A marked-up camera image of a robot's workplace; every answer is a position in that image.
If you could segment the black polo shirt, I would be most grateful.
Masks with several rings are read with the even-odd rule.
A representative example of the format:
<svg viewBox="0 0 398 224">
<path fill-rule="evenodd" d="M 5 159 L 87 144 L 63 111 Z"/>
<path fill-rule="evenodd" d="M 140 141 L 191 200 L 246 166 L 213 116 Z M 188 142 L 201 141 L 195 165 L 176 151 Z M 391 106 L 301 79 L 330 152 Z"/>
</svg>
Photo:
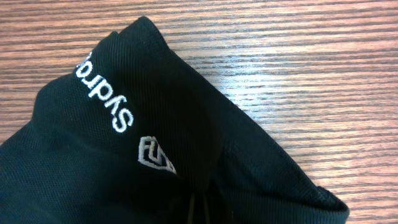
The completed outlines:
<svg viewBox="0 0 398 224">
<path fill-rule="evenodd" d="M 2 223 L 344 223 L 247 114 L 141 17 L 37 94 L 1 145 Z"/>
</svg>

